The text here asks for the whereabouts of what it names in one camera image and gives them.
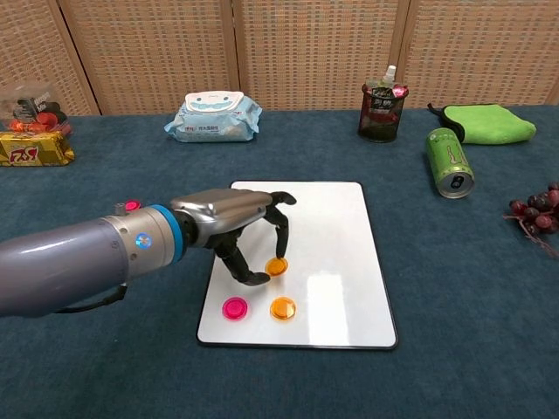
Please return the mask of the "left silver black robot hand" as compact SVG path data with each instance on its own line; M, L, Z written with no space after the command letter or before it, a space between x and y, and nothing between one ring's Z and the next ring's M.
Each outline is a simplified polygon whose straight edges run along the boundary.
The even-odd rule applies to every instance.
M169 210L177 219L186 245L213 250L240 284L258 286L269 282L271 277L250 270L238 248L238 239L245 227L264 219L276 231L275 257L283 258L289 222L278 209L282 203L294 205L296 199L286 191L209 189L172 199Z

